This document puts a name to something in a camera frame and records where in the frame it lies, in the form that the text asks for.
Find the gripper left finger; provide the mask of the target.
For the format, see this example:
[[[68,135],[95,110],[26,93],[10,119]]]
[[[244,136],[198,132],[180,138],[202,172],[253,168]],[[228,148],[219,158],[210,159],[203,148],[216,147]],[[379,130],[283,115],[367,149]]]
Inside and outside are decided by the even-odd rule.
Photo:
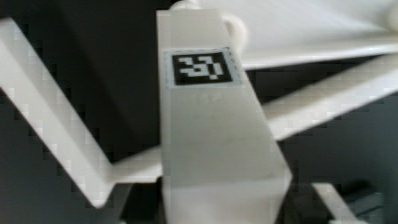
[[[116,185],[109,201],[106,203],[104,208],[100,209],[97,224],[120,224],[127,201],[130,197],[130,191],[132,191],[130,184]]]

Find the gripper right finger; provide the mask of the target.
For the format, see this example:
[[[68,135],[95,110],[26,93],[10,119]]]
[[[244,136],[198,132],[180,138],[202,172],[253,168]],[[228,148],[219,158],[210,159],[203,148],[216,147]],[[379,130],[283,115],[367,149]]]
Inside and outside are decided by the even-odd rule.
[[[365,224],[354,215],[333,184],[313,183],[313,188],[333,214],[333,220],[329,221],[329,224]]]

